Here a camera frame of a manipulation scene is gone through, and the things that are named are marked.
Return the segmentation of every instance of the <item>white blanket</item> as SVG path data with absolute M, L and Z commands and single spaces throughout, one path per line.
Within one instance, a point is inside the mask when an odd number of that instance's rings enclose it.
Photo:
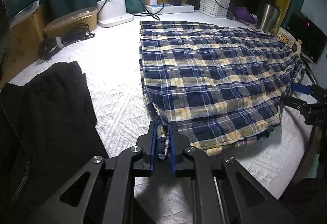
M 211 18 L 199 12 L 160 15 L 160 19 L 245 27 L 236 21 Z M 98 26 L 94 38 L 65 47 L 50 61 L 36 61 L 11 83 L 24 85 L 54 63 L 77 60 L 86 73 L 99 136 L 109 156 L 118 155 L 135 145 L 137 137 L 148 131 L 151 120 L 141 90 L 140 20 L 153 19 L 136 17 L 116 27 Z M 308 77 L 304 82 L 311 84 Z M 299 98 L 316 102 L 306 95 Z M 240 148 L 236 158 L 274 197 L 279 198 L 301 161 L 311 128 L 304 124 L 299 111 L 285 107 L 281 126 L 269 138 Z M 155 171 L 150 179 L 136 179 L 136 199 L 156 223 L 191 223 L 190 181 L 175 179 L 166 164 L 160 169 L 156 167 Z

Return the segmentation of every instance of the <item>purple cloth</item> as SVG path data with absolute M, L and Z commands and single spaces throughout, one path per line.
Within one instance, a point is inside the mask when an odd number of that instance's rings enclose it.
M 256 24 L 258 22 L 258 20 L 255 19 L 245 7 L 234 7 L 233 13 L 236 19 L 242 19 L 252 24 Z

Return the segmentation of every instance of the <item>white wall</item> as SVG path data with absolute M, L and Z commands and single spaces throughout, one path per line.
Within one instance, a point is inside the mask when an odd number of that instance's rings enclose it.
M 327 35 L 327 0 L 305 0 L 301 12 Z M 327 88 L 326 54 L 325 47 L 317 64 L 310 65 L 318 84 L 323 88 Z

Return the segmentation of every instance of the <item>plaid shirt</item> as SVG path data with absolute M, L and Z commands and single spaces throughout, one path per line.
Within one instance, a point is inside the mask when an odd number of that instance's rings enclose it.
M 140 26 L 143 94 L 166 150 L 171 120 L 208 155 L 257 140 L 280 123 L 281 96 L 305 73 L 298 55 L 261 30 L 183 21 Z

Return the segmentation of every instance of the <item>coiled black cable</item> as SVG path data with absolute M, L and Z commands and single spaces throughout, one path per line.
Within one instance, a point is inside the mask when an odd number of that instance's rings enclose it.
M 67 47 L 72 43 L 86 40 L 94 36 L 95 34 L 91 33 L 88 24 L 78 24 L 63 37 L 47 38 L 43 40 L 39 47 L 39 57 L 42 60 L 48 60 L 52 56 L 57 54 L 59 51 L 61 51 L 62 48 Z

